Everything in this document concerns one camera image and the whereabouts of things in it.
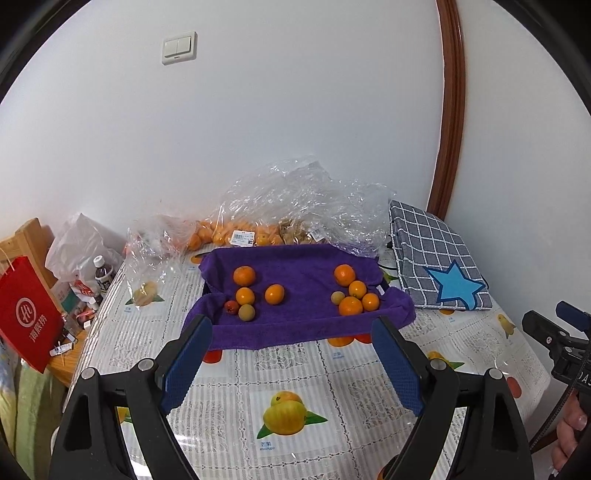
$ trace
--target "white logo circle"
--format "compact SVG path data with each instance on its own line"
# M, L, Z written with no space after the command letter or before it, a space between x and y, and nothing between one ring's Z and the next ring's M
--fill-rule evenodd
M17 320L23 327L32 327L37 320L37 309L31 299L22 298L17 302Z

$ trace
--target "blue star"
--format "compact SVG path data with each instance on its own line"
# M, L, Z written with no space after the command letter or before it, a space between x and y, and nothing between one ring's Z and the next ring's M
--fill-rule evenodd
M484 283L467 278L454 260L447 270L435 270L424 267L427 273L439 285L437 302L460 300L468 310L476 308L476 294Z

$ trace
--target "white plastic bag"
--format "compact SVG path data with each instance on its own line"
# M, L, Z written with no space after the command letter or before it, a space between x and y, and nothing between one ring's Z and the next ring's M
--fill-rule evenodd
M102 255L115 271L123 263L121 255L104 246L102 236L88 217L79 213L68 220L56 235L47 253L45 266L58 280L69 283L79 299L90 301L100 292L93 263L97 255Z

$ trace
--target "purple towel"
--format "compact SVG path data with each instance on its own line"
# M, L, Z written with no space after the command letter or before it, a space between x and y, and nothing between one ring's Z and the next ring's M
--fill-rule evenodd
M206 255L199 268L211 293L198 299L189 311L184 325L197 314L213 323L210 350L244 348L257 350L274 345L308 342L323 338L369 333L372 321L387 315L397 328L414 320L414 305L402 290L390 287L380 296L380 308L360 315L340 316L330 295L347 289L333 276L340 264L349 264L368 291L378 293L376 286L383 273L375 259L356 257L331 245L283 245L277 247L218 248ZM239 288L232 280L234 270L250 265L256 281L250 288L255 293L256 316L243 322L226 313L223 304L235 297ZM268 286L285 287L280 305L265 301Z

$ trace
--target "blue gripper pad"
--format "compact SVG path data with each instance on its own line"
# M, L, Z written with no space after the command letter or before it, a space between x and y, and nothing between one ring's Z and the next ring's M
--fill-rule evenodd
M396 340L379 319L372 323L371 341L400 402L418 417L424 407L418 376Z
M180 347L180 352L170 359L171 363L164 374L160 408L165 415L168 415L173 408L180 407L181 403L183 403L203 361L203 357L212 342L212 335L212 321L200 315L193 319L192 323L187 326L177 340L173 340L173 342L181 342L184 345ZM171 343L165 345L160 355L164 354L165 349Z
M565 301L559 302L556 306L556 316L571 324L580 332L587 332L591 327L589 315Z

